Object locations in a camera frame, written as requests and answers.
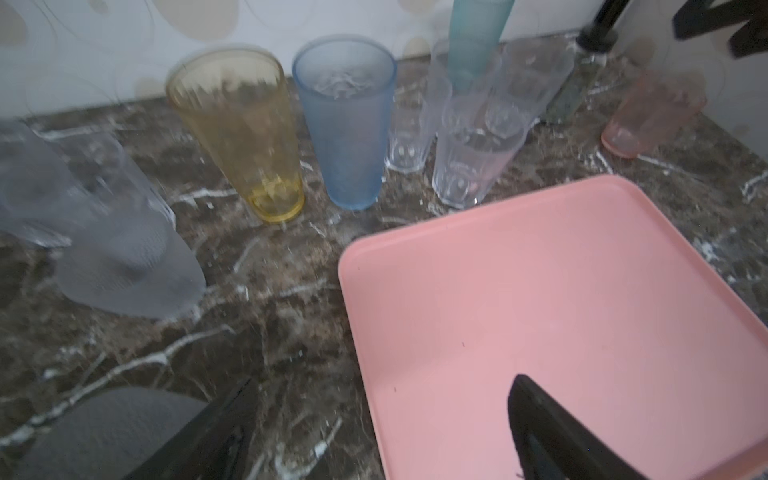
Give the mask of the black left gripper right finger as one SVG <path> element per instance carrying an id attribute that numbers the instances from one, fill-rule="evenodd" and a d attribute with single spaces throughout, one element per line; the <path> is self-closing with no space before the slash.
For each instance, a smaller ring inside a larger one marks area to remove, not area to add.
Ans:
<path id="1" fill-rule="evenodd" d="M 642 479 L 532 378 L 515 377 L 509 426 L 525 479 Z"/>

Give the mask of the tall yellow plastic tumbler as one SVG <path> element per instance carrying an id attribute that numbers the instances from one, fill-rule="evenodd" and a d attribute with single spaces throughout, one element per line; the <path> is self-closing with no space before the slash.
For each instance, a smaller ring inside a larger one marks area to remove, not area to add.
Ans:
<path id="1" fill-rule="evenodd" d="M 267 223 L 305 204 L 295 116 L 284 70 L 269 51 L 234 44 L 174 65 L 166 96 L 251 211 Z"/>

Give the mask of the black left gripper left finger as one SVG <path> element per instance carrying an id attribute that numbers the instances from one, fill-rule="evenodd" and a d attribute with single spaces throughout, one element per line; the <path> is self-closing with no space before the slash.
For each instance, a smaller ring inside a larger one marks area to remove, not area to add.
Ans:
<path id="1" fill-rule="evenodd" d="M 239 380 L 127 479 L 241 479 L 252 442 L 258 385 Z"/>

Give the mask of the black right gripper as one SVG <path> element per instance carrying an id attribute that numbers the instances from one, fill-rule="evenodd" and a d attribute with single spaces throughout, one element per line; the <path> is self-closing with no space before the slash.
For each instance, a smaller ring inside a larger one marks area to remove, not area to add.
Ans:
<path id="1" fill-rule="evenodd" d="M 688 0 L 672 18 L 673 35 L 688 40 L 741 24 L 728 41 L 734 59 L 767 52 L 767 2 L 764 0 Z"/>

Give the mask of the tall blue frosted tumbler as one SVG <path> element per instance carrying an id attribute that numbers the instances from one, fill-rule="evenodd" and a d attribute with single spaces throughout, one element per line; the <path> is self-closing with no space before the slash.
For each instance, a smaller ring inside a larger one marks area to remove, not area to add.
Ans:
<path id="1" fill-rule="evenodd" d="M 330 200 L 350 211 L 382 187 L 398 64 L 378 42 L 330 35 L 307 43 L 292 76 Z"/>

